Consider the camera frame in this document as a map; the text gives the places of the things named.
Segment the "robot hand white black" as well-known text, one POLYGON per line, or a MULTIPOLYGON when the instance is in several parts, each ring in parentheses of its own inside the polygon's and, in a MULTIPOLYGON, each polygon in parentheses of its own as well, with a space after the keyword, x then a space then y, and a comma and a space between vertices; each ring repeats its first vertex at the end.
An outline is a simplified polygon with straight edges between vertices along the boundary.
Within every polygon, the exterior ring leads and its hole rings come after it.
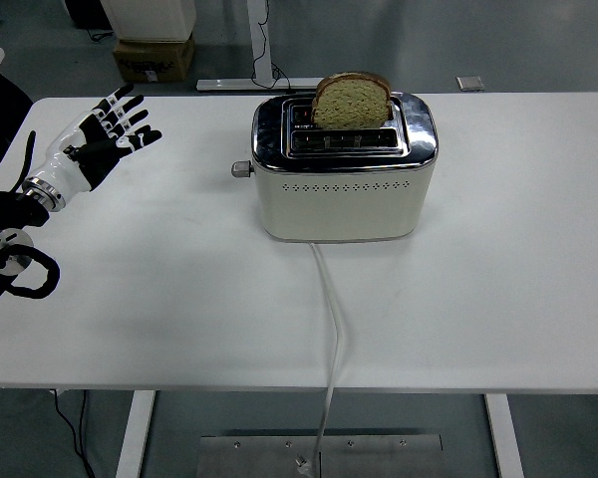
POLYGON ((60 210, 78 193, 96 189, 120 160, 159 139, 145 124, 145 97, 123 86, 80 113, 47 148, 45 162, 28 174, 22 191, 49 210, 60 210))

